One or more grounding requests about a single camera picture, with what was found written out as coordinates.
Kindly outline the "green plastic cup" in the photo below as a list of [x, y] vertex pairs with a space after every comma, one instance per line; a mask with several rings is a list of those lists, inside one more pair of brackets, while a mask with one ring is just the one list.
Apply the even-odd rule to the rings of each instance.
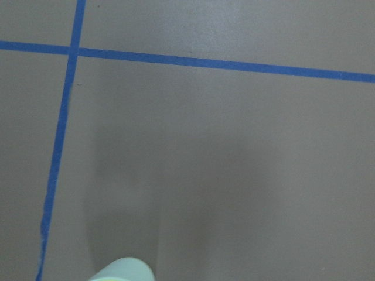
[[89, 280], [155, 281], [152, 269], [138, 258], [120, 258], [101, 269]]

